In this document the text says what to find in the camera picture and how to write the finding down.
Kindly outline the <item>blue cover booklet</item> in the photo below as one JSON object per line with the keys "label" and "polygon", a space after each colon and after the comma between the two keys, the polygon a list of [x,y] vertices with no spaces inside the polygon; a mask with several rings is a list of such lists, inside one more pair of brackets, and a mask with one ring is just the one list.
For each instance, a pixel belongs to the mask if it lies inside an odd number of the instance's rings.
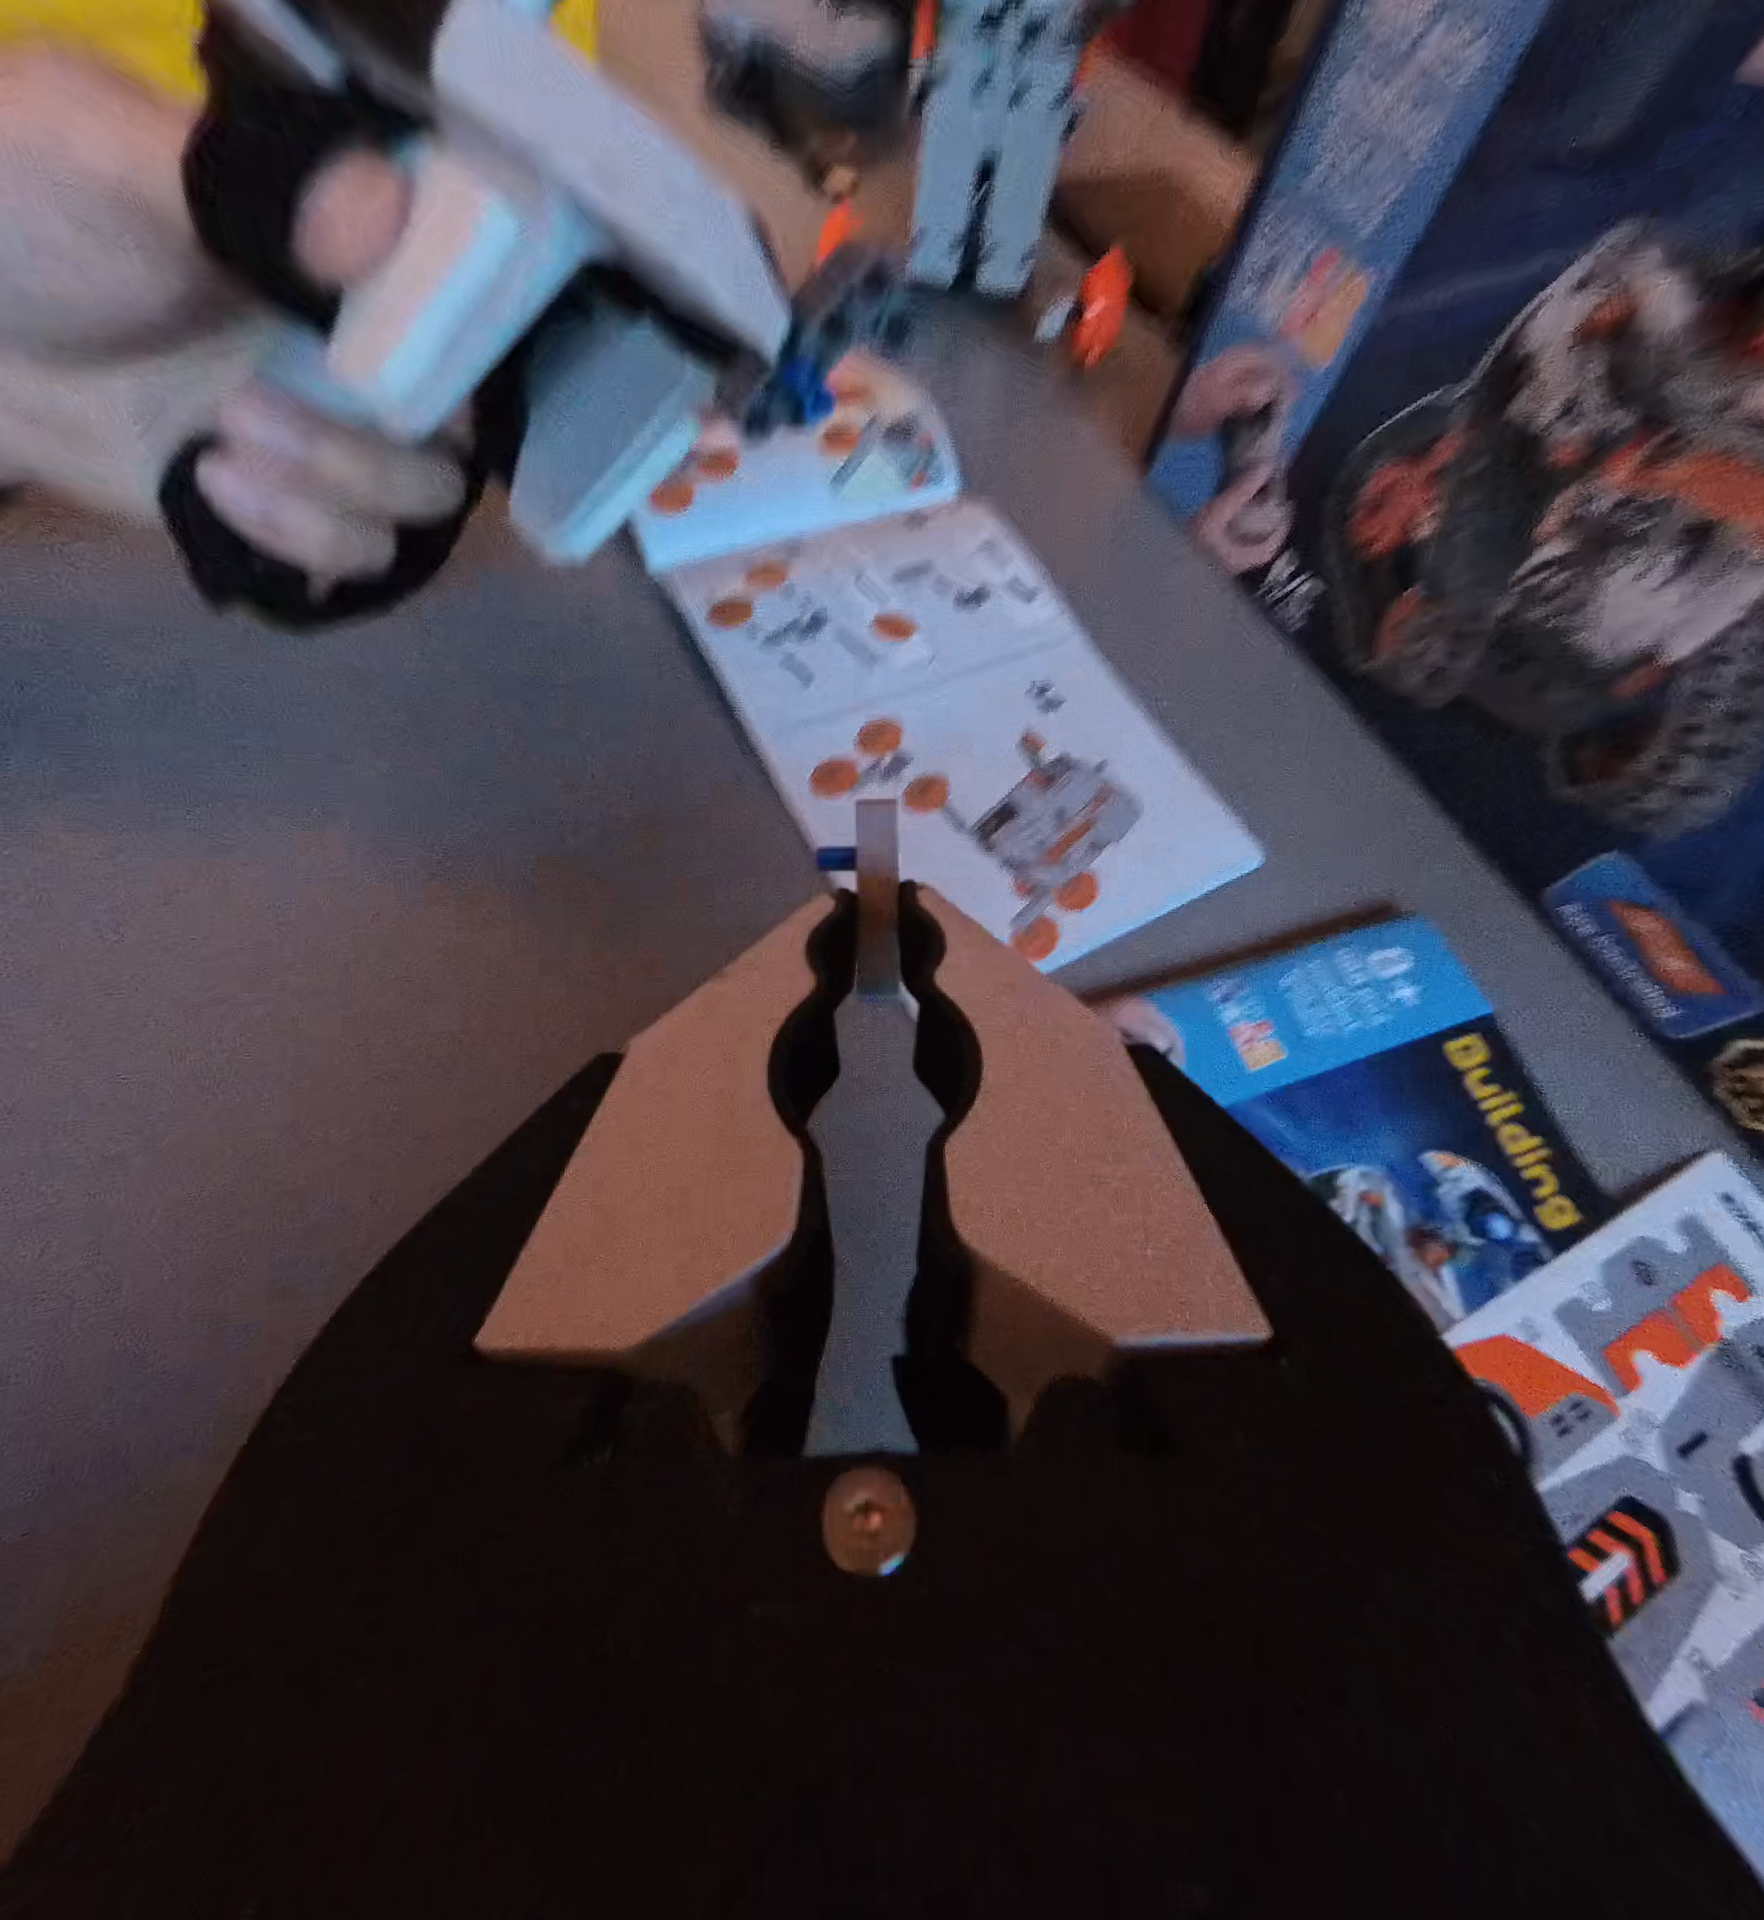
{"label": "blue cover booklet", "polygon": [[1310,1188],[1445,1331],[1615,1213],[1421,918],[1095,1005]]}

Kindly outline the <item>sticker sheet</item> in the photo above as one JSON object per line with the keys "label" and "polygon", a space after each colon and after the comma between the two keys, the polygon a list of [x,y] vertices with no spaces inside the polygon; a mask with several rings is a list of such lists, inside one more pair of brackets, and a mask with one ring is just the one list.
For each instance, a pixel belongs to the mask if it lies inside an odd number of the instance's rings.
{"label": "sticker sheet", "polygon": [[1639,1708],[1764,1881],[1764,1194],[1704,1154],[1444,1337]]}

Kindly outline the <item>grey toy robot model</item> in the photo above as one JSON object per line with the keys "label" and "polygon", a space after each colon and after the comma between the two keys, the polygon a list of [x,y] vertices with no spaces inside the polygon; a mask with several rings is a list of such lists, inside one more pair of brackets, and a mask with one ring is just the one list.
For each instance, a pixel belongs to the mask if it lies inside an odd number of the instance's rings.
{"label": "grey toy robot model", "polygon": [[1122,3],[912,3],[898,119],[814,142],[830,212],[809,274],[866,238],[855,206],[877,132],[905,127],[913,153],[907,238],[893,254],[905,292],[1016,300],[1032,282],[1063,154],[1079,127],[1087,59]]}

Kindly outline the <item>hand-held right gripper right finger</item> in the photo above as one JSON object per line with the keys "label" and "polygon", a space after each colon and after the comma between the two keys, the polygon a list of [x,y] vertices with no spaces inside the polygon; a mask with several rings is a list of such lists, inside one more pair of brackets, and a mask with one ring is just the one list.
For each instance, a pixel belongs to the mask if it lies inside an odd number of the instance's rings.
{"label": "hand-held right gripper right finger", "polygon": [[1255,1350],[1272,1322],[1120,1032],[933,887],[900,891],[926,1148],[900,1401],[1005,1443],[1063,1379]]}

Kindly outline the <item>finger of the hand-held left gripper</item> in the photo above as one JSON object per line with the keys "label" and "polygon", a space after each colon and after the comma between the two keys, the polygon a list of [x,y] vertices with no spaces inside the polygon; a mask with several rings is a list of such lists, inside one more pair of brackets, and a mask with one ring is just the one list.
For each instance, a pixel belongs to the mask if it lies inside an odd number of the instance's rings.
{"label": "finger of the hand-held left gripper", "polygon": [[508,514],[550,567],[593,558],[674,475],[722,339],[630,275],[577,275],[508,354]]}
{"label": "finger of the hand-held left gripper", "polygon": [[548,23],[519,3],[450,3],[430,74],[440,109],[558,187],[662,300],[781,354],[788,285],[746,202]]}

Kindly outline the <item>grey desk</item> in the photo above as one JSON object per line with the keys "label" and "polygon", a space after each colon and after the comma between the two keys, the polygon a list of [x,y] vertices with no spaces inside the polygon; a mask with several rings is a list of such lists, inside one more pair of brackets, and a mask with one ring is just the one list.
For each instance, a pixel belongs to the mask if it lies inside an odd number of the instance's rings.
{"label": "grey desk", "polygon": [[[1073,374],[971,303],[916,365],[968,485],[1264,846],[1084,996],[1400,908],[1599,1183],[1729,1131],[1139,478],[1157,339]],[[0,1861],[348,1288],[581,1064],[814,891],[627,544],[479,518],[401,614],[202,608],[163,544],[0,511]]]}

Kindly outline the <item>person's left hand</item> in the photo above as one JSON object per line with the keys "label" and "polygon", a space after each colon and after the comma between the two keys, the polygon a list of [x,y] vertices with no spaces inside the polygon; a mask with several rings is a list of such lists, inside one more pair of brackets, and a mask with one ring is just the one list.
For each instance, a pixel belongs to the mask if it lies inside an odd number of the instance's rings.
{"label": "person's left hand", "polygon": [[258,367],[268,311],[198,241],[192,109],[90,52],[0,52],[0,491],[160,521],[189,443],[213,521],[310,599],[465,514],[464,427],[394,443]]}

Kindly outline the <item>open white instruction booklet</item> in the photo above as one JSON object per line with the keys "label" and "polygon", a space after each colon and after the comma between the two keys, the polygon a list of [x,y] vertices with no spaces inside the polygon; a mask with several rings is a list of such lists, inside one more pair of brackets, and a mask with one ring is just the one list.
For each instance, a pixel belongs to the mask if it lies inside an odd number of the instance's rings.
{"label": "open white instruction booklet", "polygon": [[1040,970],[1251,875],[1254,833],[965,496],[931,395],[852,351],[827,397],[760,439],[704,420],[628,518],[804,838],[893,802],[904,877]]}

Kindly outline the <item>robot kit box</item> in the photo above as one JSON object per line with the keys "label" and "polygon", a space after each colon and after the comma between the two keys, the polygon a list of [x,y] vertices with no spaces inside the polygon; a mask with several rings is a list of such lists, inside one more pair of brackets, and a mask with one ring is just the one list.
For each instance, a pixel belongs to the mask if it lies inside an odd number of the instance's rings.
{"label": "robot kit box", "polygon": [[1764,1164],[1764,2],[1335,3],[1149,479]]}

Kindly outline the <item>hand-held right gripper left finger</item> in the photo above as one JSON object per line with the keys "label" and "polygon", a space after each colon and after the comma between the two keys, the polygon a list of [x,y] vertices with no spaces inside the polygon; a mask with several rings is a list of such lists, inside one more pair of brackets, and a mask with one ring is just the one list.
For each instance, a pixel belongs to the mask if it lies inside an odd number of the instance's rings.
{"label": "hand-held right gripper left finger", "polygon": [[770,1284],[800,1226],[804,1154],[770,1088],[817,977],[812,899],[622,1050],[475,1332],[477,1356],[680,1387],[732,1451],[772,1381]]}

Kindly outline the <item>grey building beam with pin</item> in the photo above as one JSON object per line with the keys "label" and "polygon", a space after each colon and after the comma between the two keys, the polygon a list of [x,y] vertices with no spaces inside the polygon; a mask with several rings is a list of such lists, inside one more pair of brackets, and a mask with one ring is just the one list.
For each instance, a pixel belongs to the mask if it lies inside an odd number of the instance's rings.
{"label": "grey building beam with pin", "polygon": [[814,849],[827,878],[847,878],[852,896],[852,992],[862,1001],[898,1001],[904,989],[900,940],[900,811],[890,798],[861,798],[839,843]]}

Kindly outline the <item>black building beam with pin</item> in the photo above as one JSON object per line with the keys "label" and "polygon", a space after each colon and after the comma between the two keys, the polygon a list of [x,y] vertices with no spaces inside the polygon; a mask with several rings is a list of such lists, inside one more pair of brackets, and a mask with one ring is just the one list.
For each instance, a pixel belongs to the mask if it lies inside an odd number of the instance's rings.
{"label": "black building beam with pin", "polygon": [[749,442],[811,427],[837,410],[832,373],[852,352],[904,349],[912,300],[893,254],[847,241],[802,282],[792,300],[791,333],[754,391],[735,409]]}

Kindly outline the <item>yellow plastic bin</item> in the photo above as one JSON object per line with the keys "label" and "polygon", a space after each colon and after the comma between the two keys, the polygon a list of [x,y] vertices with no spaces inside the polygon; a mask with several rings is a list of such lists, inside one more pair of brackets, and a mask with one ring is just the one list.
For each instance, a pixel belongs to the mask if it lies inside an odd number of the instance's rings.
{"label": "yellow plastic bin", "polygon": [[198,103],[202,26],[199,2],[0,2],[0,56],[83,55],[179,103]]}

